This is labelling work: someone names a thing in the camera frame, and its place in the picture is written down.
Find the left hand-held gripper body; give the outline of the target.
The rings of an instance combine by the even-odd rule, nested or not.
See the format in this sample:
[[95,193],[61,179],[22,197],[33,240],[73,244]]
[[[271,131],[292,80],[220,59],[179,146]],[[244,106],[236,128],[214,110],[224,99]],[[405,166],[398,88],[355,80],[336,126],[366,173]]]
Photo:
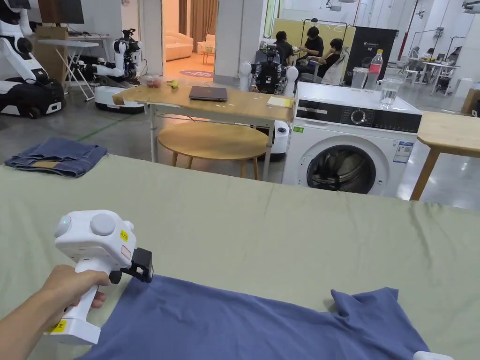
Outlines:
[[[122,274],[151,283],[154,276],[152,252],[136,244],[133,223],[108,210],[73,211],[64,215],[55,232],[55,246],[76,263],[77,273],[103,272],[113,284]],[[101,328],[87,321],[98,292],[91,287],[76,306],[65,309],[57,325],[45,336],[66,345],[96,345]]]

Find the person's left hand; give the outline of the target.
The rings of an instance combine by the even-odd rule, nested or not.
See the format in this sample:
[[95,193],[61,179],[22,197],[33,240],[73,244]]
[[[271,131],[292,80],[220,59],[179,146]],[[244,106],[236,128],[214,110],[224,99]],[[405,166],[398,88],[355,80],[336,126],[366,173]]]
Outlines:
[[77,273],[68,265],[58,265],[40,288],[39,294],[46,300],[45,310],[49,315],[47,328],[56,325],[68,307],[77,306],[81,297],[91,288],[95,289],[94,300],[89,308],[102,307],[106,295],[98,291],[99,286],[111,284],[104,272],[87,270]]

